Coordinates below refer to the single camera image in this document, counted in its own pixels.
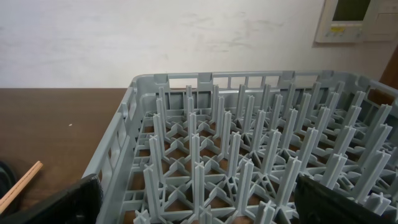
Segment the digital display screen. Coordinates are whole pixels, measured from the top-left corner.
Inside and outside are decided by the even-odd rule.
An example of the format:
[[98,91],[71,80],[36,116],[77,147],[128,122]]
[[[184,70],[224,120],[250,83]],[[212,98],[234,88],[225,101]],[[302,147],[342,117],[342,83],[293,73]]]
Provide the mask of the digital display screen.
[[338,0],[333,21],[363,21],[371,0]]

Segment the plastic peg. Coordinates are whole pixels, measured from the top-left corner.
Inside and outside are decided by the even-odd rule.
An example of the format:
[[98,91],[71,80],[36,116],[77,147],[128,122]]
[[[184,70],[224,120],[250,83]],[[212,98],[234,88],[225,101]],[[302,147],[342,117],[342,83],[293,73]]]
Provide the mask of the plastic peg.
[[383,193],[380,193],[380,195],[372,193],[363,207],[378,215],[382,215],[390,203],[390,200],[383,197]]
[[240,213],[245,212],[248,204],[253,167],[251,159],[243,161],[241,164],[241,175],[239,176],[238,192],[235,201],[235,207]]
[[271,92],[271,85],[265,84],[264,88],[262,89],[262,98],[261,98],[261,105],[260,110],[267,112],[269,107],[269,97]]
[[336,110],[339,98],[340,98],[340,95],[338,93],[331,93],[330,102],[328,104],[326,104],[326,106],[330,109],[329,115],[326,120],[326,126],[328,125],[331,116],[333,115],[333,113]]
[[250,143],[250,151],[258,151],[260,148],[261,137],[262,137],[262,129],[264,127],[264,121],[266,119],[266,112],[263,110],[257,111],[256,115],[256,123],[254,125],[253,130],[253,138]]
[[218,85],[213,85],[213,94],[211,95],[211,120],[216,122],[218,108]]
[[189,114],[193,112],[193,97],[187,98],[187,121],[189,124]]
[[357,91],[351,102],[351,106],[361,106],[364,98],[365,98],[365,92]]
[[331,155],[320,183],[333,190],[346,161],[347,158],[343,157],[341,154]]
[[187,89],[185,90],[186,94],[187,94],[187,98],[188,97],[192,97],[192,86],[191,85],[187,85]]
[[331,101],[331,99],[332,99],[332,93],[334,93],[334,92],[328,92],[328,96],[326,97],[326,101],[325,101],[325,106],[327,107],[327,108],[329,108],[328,107],[328,105],[330,104],[330,101]]
[[199,208],[205,204],[205,166],[203,162],[195,162],[195,179],[192,184],[193,211],[199,216]]
[[250,130],[251,116],[253,114],[253,106],[254,106],[254,96],[249,96],[248,104],[244,112],[243,133],[247,133]]
[[390,155],[381,151],[377,151],[370,159],[368,166],[352,190],[353,197],[359,203],[363,203],[389,159]]
[[320,82],[315,82],[313,83],[312,90],[310,92],[311,94],[311,100],[310,104],[308,106],[308,111],[307,111],[307,117],[311,117],[312,111],[315,107],[315,103],[317,102],[318,94],[319,94],[319,89],[321,88],[321,83]]
[[282,149],[289,148],[290,140],[292,140],[293,128],[296,122],[296,117],[297,117],[297,110],[289,109],[289,115],[285,123],[284,131],[282,133],[282,140],[281,140]]
[[155,129],[155,135],[159,137],[159,144],[160,144],[160,153],[161,153],[161,158],[163,158],[164,155],[164,130],[162,129],[162,120],[160,118],[160,114],[154,114],[153,116],[154,119],[154,129]]
[[319,115],[317,118],[317,122],[315,123],[315,129],[318,130],[317,138],[315,139],[314,148],[318,146],[319,140],[321,139],[322,132],[326,128],[327,117],[329,116],[330,109],[326,107],[322,107],[319,111]]
[[282,182],[280,183],[276,194],[275,203],[277,206],[287,205],[290,195],[292,194],[297,175],[300,171],[300,165],[301,162],[297,158],[289,158]]
[[304,171],[307,168],[308,160],[310,159],[317,136],[318,130],[314,128],[307,129],[303,144],[301,145],[300,152],[298,153],[298,159],[301,161],[300,171]]
[[224,114],[224,124],[223,124],[223,137],[221,138],[221,154],[224,155],[229,149],[229,138],[231,137],[231,112],[227,111]]
[[227,177],[234,177],[238,168],[239,148],[241,147],[241,135],[239,133],[232,133],[233,140],[231,151],[228,154],[228,167],[226,170]]
[[278,130],[272,130],[268,138],[268,144],[266,151],[264,152],[264,158],[261,163],[261,173],[271,174],[272,166],[275,162],[276,150],[278,148],[280,138],[280,132]]
[[162,155],[160,149],[159,136],[152,136],[149,139],[149,149],[150,149],[150,158],[152,159],[152,163],[154,165],[154,171],[156,171],[157,178],[160,183],[165,184],[166,181],[164,179],[163,170],[162,170]]
[[298,120],[295,124],[296,132],[301,131],[301,129],[303,128],[310,100],[311,100],[311,94],[304,93],[303,97],[301,98],[300,109],[298,110]]
[[284,106],[283,118],[287,118],[289,115],[289,109],[291,109],[292,107],[295,92],[296,92],[296,85],[294,83],[289,84],[289,88],[287,90],[287,99]]
[[282,105],[282,95],[275,95],[274,105],[271,113],[271,130],[275,130],[279,123],[280,106]]
[[352,138],[355,134],[355,128],[345,126],[343,130],[337,135],[335,147],[333,148],[334,154],[345,154]]
[[239,94],[238,94],[238,103],[236,104],[236,114],[235,114],[236,119],[239,119],[240,117],[242,117],[244,92],[245,91],[246,91],[246,86],[240,84]]
[[157,109],[157,113],[160,114],[160,119],[162,120],[162,129],[163,132],[166,134],[166,110],[164,109],[163,106],[163,98],[158,98],[156,100],[156,109]]
[[343,121],[342,127],[344,126],[354,126],[356,120],[358,119],[359,113],[361,112],[362,108],[358,106],[351,106],[348,109],[347,115]]
[[215,138],[221,136],[221,132],[223,130],[223,121],[224,121],[224,97],[218,97],[218,109],[217,109],[217,122],[216,122],[216,135]]
[[[188,136],[192,136],[192,134],[197,133],[197,114],[196,113],[190,113],[189,114],[189,124],[188,124]],[[189,148],[191,149],[191,143],[192,141],[189,140]]]
[[167,107],[166,107],[166,94],[164,92],[164,87],[159,87],[159,98],[163,99],[163,107],[164,107],[164,110],[166,111],[167,110]]
[[274,219],[275,209],[271,207],[270,203],[271,202],[260,202],[254,224],[272,223],[272,220]]
[[336,88],[335,88],[335,92],[338,93],[338,94],[341,96],[341,93],[343,92],[344,86],[345,86],[345,85],[346,85],[345,82],[339,81],[339,82],[337,83]]
[[378,151],[386,141],[392,127],[386,124],[380,124],[374,130],[374,134],[370,136],[369,141],[365,145],[365,150],[358,160],[358,165],[361,168],[367,167],[369,161],[372,159],[374,153]]
[[381,105],[379,111],[377,111],[375,117],[373,117],[371,125],[368,127],[368,131],[365,133],[365,137],[363,138],[363,142],[366,143],[370,136],[373,134],[373,131],[380,124],[384,124],[387,116],[390,114],[392,106],[390,105]]
[[200,162],[200,138],[199,138],[199,134],[192,134],[191,135],[191,139],[190,141],[191,143],[191,149],[190,149],[190,153],[191,153],[191,178],[192,180],[195,178],[195,163],[199,163]]
[[147,166],[144,169],[145,190],[148,200],[149,213],[152,219],[158,219],[162,211],[160,210],[159,200],[159,180],[155,174],[154,165]]

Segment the wall-mounted control panel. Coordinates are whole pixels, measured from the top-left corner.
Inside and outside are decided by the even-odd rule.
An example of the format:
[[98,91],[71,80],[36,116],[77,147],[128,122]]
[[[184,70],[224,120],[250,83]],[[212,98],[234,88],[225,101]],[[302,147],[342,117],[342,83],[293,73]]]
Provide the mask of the wall-mounted control panel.
[[398,0],[325,0],[315,41],[390,41],[398,33]]

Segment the wall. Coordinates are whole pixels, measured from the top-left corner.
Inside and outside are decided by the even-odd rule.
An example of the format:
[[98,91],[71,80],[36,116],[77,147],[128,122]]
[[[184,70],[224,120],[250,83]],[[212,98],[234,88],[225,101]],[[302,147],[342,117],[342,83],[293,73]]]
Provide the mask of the wall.
[[2,0],[0,87],[126,87],[135,75],[346,70],[395,42],[313,47],[321,0]]

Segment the wooden table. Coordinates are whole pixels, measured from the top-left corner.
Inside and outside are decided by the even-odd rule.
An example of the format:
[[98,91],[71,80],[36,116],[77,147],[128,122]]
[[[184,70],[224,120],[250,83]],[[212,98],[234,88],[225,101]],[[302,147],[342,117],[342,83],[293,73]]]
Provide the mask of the wooden table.
[[126,89],[1,89],[0,160],[22,176],[44,166],[27,186],[21,209],[81,178]]

